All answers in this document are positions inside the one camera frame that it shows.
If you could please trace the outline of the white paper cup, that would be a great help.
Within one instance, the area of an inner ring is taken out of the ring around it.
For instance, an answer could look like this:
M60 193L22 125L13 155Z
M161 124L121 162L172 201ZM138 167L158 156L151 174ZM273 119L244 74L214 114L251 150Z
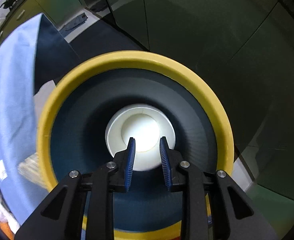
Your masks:
M112 116L105 130L105 141L111 156L127 148L130 137L136 141L134 171L149 171L161 164L159 143L166 137L170 149L176 144L171 121L159 109L146 105L126 106Z

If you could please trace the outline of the yellow-rimmed dark trash bin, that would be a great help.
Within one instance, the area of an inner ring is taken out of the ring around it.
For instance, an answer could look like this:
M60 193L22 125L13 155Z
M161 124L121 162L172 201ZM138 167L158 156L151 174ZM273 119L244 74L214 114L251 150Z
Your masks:
M184 65L154 53L118 51L71 70L50 94L37 131L48 191L70 170L95 170L136 141L129 193L114 197L116 239L180 236L180 193L163 184L159 141L201 170L231 174L234 139L211 88Z

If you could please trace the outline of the white striped cloth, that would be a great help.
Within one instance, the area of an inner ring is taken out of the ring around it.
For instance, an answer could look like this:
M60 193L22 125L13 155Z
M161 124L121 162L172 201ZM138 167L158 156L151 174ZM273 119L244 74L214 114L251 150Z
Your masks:
M40 171L39 155L37 152L30 155L29 157L24 159L24 161L19 163L18 172L31 183L34 183L46 189L46 184L42 178L42 174Z

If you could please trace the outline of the light blue tablecloth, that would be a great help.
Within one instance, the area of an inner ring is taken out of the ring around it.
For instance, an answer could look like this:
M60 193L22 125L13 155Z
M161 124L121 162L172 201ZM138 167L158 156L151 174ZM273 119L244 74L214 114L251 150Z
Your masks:
M18 165L36 152L34 69L43 14L20 25L0 46L0 188L17 222L33 212Z

